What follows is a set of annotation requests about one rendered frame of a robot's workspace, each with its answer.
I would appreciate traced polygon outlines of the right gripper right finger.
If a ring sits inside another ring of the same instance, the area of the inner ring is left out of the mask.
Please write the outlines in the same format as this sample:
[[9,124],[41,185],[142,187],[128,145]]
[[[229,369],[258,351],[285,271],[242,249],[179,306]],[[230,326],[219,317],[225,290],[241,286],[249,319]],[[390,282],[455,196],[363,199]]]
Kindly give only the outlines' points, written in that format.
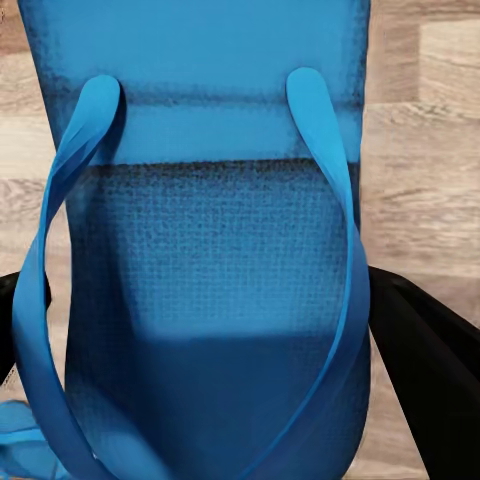
[[430,480],[480,480],[480,330],[407,278],[368,270],[369,329]]

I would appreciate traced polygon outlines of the sandal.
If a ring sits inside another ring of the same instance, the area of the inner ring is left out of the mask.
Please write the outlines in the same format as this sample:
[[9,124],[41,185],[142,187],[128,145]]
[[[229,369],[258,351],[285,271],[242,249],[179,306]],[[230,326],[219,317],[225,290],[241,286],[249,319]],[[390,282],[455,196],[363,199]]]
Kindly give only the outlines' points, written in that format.
[[75,480],[49,447],[29,403],[0,403],[0,480]]
[[56,155],[11,335],[49,447],[75,480],[343,480],[371,381],[371,0],[17,4]]

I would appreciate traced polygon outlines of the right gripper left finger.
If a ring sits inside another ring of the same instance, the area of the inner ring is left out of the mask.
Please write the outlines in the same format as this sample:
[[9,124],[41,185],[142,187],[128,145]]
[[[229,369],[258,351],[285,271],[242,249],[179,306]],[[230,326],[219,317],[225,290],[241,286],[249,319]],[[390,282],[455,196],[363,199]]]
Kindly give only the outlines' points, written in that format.
[[[12,346],[11,319],[13,297],[20,272],[8,274],[0,278],[0,385],[8,376],[15,363],[15,356]],[[47,276],[46,283],[46,310],[52,302],[50,284]]]

